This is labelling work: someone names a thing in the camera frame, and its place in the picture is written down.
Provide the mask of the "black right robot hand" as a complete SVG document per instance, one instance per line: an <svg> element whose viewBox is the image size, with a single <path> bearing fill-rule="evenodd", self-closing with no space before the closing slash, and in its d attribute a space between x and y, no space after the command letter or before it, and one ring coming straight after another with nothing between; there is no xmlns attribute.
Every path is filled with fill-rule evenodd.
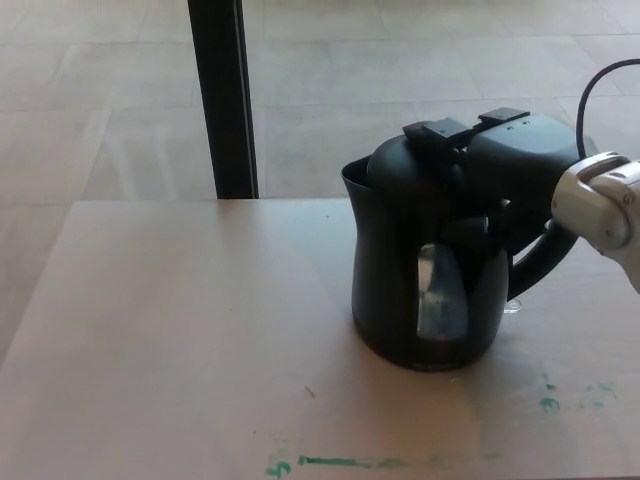
<svg viewBox="0 0 640 480"><path fill-rule="evenodd" d="M506 107L473 126L445 117L409 124L403 134L420 161L459 173L472 194L505 201L515 217L540 224L552 218L562 174L596 151L561 120Z"/></svg>

